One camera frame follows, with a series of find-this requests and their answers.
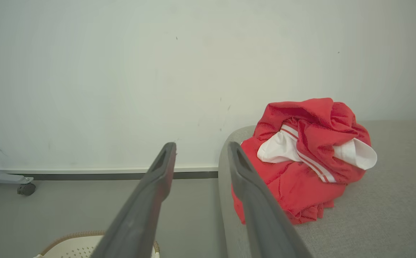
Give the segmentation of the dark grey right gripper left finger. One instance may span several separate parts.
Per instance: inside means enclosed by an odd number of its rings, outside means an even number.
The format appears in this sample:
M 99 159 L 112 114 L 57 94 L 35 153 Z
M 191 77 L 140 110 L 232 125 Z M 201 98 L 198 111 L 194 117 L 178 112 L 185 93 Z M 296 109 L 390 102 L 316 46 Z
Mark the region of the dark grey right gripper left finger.
M 92 254 L 93 258 L 150 258 L 162 203 L 173 181 L 176 143 L 164 144 Z

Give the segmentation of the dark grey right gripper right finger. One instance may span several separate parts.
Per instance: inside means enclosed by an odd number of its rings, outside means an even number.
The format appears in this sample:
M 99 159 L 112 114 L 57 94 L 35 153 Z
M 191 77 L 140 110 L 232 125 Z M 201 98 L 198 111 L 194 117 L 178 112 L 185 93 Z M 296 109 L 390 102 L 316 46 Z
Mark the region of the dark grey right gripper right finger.
M 232 188 L 241 201 L 252 258 L 311 258 L 304 241 L 237 142 L 229 142 Z

